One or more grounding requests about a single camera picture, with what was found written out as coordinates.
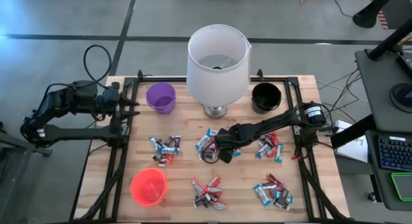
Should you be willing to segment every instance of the pile of candy bars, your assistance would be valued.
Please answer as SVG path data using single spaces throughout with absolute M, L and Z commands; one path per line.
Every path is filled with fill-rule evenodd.
M 203 156 L 205 158 L 213 160 L 216 154 L 216 146 L 212 144 L 210 147 L 206 149 L 206 147 L 213 141 L 213 137 L 218 134 L 218 131 L 213 129 L 208 129 L 206 135 L 203 136 L 199 142 L 196 144 L 196 149 L 199 151 L 199 159 L 201 159 L 201 152 L 204 151 Z M 240 156 L 240 150 L 235 150 L 233 152 L 233 156 Z
M 156 162 L 159 162 L 160 167 L 165 167 L 166 163 L 173 162 L 173 158 L 179 153 L 180 151 L 180 136 L 170 136 L 166 142 L 162 142 L 160 138 L 150 137 L 150 142 L 154 146 L 159 155 L 152 156 Z
M 268 158 L 275 156 L 275 162 L 282 163 L 283 144 L 279 143 L 274 131 L 262 135 L 259 140 L 257 140 L 257 144 L 260 148 L 256 152 L 258 158 L 262 158 L 263 155 L 266 155 Z
M 194 208 L 204 205 L 206 208 L 213 206 L 217 210 L 227 209 L 227 204 L 225 202 L 218 201 L 221 196 L 221 189 L 216 187 L 219 185 L 220 180 L 219 176 L 215 176 L 205 187 L 198 181 L 198 179 L 192 179 L 192 185 L 196 191 L 193 201 Z
M 289 195 L 289 190 L 285 188 L 285 185 L 275 178 L 272 174 L 267 175 L 268 183 L 262 183 L 256 185 L 253 189 L 259 195 L 260 200 L 263 203 L 263 206 L 268 206 L 273 203 L 274 205 L 281 207 L 285 210 L 289 210 L 294 201 L 294 197 Z M 269 190 L 271 200 L 268 198 L 265 190 Z

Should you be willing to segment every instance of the purple cup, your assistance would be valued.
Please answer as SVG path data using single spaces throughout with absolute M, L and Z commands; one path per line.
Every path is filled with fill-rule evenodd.
M 176 92 L 170 84 L 159 82 L 146 91 L 146 101 L 155 111 L 169 114 L 176 104 Z

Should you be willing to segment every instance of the black metal frame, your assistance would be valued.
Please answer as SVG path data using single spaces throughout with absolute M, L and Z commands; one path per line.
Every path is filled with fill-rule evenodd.
M 125 78 L 125 81 L 126 80 L 134 80 L 134 79 L 136 79 L 136 78 L 128 77 L 128 78 Z M 295 89 L 295 94 L 296 94 L 296 98 L 297 98 L 297 105 L 302 104 L 302 102 L 303 102 L 300 87 L 299 87 L 299 81 L 298 81 L 297 77 L 267 77 L 267 78 L 265 78 L 263 76 L 262 72 L 259 71 L 259 76 L 252 76 L 250 78 L 250 80 L 252 82 L 281 82 L 281 83 L 283 83 L 285 85 L 285 91 L 286 91 L 286 97 L 287 97 L 288 108 L 289 109 L 292 109 L 294 107 L 293 100 L 292 100 L 292 90 L 290 89 L 291 86 Z M 145 77 L 145 78 L 142 78 L 142 79 L 140 79 L 139 82 L 137 82 L 134 85 L 131 99 L 133 99 L 133 100 L 136 99 L 137 91 L 138 91 L 138 85 L 141 82 L 186 82 L 186 77 Z M 127 124 L 128 124 L 128 126 L 132 125 L 132 118 L 129 118 L 127 120 Z M 299 142 L 297 141 L 298 136 L 295 134 L 295 132 L 294 132 L 294 138 L 295 138 L 295 144 L 299 144 Z M 297 146 L 297 148 L 301 153 L 302 146 Z M 107 201 L 107 197 L 105 197 L 105 200 L 104 200 L 102 206 L 100 207 L 100 213 L 99 213 L 98 219 L 93 219 L 93 220 L 91 220 L 91 219 L 89 219 L 89 220 L 73 219 L 75 209 L 76 209 L 76 206 L 77 206 L 77 201 L 78 201 L 78 198 L 79 198 L 80 188 L 81 188 L 81 185 L 82 185 L 82 179 L 83 178 L 81 178 L 80 183 L 79 183 L 79 188 L 77 190 L 77 195 L 76 195 L 76 198 L 75 198 L 75 202 L 73 203 L 70 220 L 69 220 L 69 222 L 65 222 L 65 223 L 114 223 L 114 222 L 117 221 L 118 206 L 119 206 L 119 203 L 120 203 L 120 193 L 121 193 L 121 187 L 122 187 L 122 181 L 123 181 L 124 167 L 126 165 L 127 150 L 128 150 L 128 143 L 122 149 L 122 155 L 120 157 L 119 167 L 122 166 L 123 168 L 122 168 L 122 173 L 118 177 L 118 180 L 117 180 L 117 187 L 116 187 L 116 191 L 115 191 L 114 204 L 113 204 L 113 210 L 112 210 L 111 217 L 110 218 L 106 217 L 106 208 L 107 208 L 107 202 L 108 201 Z M 314 153 L 312 151 L 312 148 L 307 149 L 307 151 L 308 151 L 308 160 L 309 160 L 309 163 L 310 163 L 311 174 L 314 177 L 314 180 L 316 181 L 316 183 L 319 184 L 319 176 L 317 174 L 317 168 L 316 168 Z M 108 165 L 108 171 L 107 171 L 107 174 L 106 174 L 105 185 L 107 185 L 109 183 L 109 179 L 112 178 L 114 164 L 115 164 L 115 158 L 116 158 L 116 152 L 117 152 L 117 149 L 112 148 L 110 158 L 109 158 L 109 163 L 108 163 L 109 165 Z M 87 159 L 86 159 L 86 162 L 84 164 L 82 175 L 84 175 L 84 171 L 86 170 L 86 164 L 87 164 Z M 299 161 L 298 164 L 299 164 L 299 170 L 301 171 L 301 183 L 302 183 L 302 188 L 303 188 L 304 202 L 305 202 L 305 205 L 306 205 L 306 212 L 308 214 L 308 221 L 311 221 L 311 220 L 317 219 L 317 218 L 315 217 L 314 209 L 313 209 L 313 206 L 312 206 L 312 199 L 310 197 L 308 180 L 302 174 L 302 170 L 303 170 L 302 164 L 304 164 L 304 162 Z M 102 193 L 106 192 L 106 195 L 108 195 L 109 191 L 110 190 L 103 191 Z M 324 206 L 323 202 L 321 201 L 321 199 L 319 197 L 317 198 L 317 204 L 318 204 L 318 208 L 319 208 L 320 219 L 326 219 L 325 206 Z

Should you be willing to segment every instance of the white paper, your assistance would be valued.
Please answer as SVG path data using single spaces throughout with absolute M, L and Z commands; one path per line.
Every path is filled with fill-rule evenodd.
M 335 125 L 339 127 L 338 133 L 351 126 L 351 124 L 343 122 L 342 120 L 336 121 Z M 368 143 L 366 142 L 365 136 L 357 138 L 356 140 L 338 148 L 336 154 L 367 163 Z

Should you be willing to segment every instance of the keyboard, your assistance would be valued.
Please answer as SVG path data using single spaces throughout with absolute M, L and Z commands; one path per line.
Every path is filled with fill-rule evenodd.
M 379 136 L 380 167 L 398 171 L 412 171 L 412 142 L 405 138 Z

